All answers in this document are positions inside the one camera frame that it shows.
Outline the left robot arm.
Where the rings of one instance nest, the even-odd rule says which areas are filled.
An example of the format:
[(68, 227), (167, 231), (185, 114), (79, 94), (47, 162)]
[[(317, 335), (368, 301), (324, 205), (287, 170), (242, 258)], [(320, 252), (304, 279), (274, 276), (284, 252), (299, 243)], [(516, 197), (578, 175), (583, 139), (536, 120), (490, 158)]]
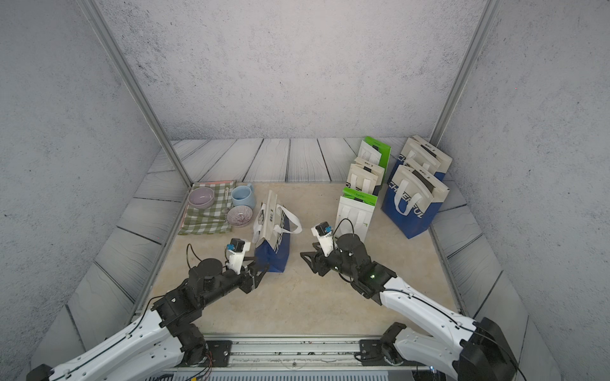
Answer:
[(209, 353), (195, 320), (230, 292), (255, 290), (268, 271), (254, 262), (234, 271), (215, 258), (201, 261), (177, 288), (123, 330), (63, 364), (42, 364), (28, 380), (137, 380), (176, 365), (197, 365)]

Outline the green white bag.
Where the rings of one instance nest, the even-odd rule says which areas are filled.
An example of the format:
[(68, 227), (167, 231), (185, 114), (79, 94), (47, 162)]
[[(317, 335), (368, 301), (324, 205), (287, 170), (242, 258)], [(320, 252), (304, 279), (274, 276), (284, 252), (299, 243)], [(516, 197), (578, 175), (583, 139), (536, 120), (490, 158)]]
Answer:
[(335, 236), (355, 233), (365, 241), (378, 197), (345, 187), (338, 204)]
[(372, 137), (365, 137), (361, 142), (357, 156), (387, 170), (391, 156), (391, 147)]

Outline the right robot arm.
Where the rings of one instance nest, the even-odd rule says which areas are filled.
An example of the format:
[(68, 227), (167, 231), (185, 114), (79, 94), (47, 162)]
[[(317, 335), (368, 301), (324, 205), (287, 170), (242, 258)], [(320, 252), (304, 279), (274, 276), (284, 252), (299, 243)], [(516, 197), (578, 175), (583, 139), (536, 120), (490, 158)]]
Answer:
[(324, 252), (320, 243), (301, 258), (311, 271), (338, 273), (364, 298), (391, 309), (424, 330), (393, 323), (379, 339), (376, 361), (391, 366), (427, 365), (456, 380), (512, 380), (519, 372), (502, 329), (484, 317), (476, 321), (418, 292), (394, 271), (371, 259), (354, 233), (340, 236)]

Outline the blue beige takeout bag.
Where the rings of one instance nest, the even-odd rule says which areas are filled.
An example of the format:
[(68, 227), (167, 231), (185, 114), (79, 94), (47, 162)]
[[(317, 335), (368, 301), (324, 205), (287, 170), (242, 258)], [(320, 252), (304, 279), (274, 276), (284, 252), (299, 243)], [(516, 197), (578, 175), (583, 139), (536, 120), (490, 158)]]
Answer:
[(448, 156), (419, 135), (414, 135), (407, 139), (397, 162), (392, 171), (390, 171), (388, 181), (392, 179), (398, 167), (404, 165), (408, 159), (413, 159), (417, 164), (441, 181), (443, 181), (453, 162), (452, 157)]

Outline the navy beige bag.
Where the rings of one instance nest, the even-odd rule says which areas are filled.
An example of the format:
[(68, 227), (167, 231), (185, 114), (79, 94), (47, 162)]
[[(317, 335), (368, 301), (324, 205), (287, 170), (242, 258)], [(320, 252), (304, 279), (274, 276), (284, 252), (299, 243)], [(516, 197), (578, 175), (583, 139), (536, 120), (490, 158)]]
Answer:
[(346, 186), (356, 191), (378, 196), (383, 179), (384, 168), (361, 157), (356, 157), (349, 167)]

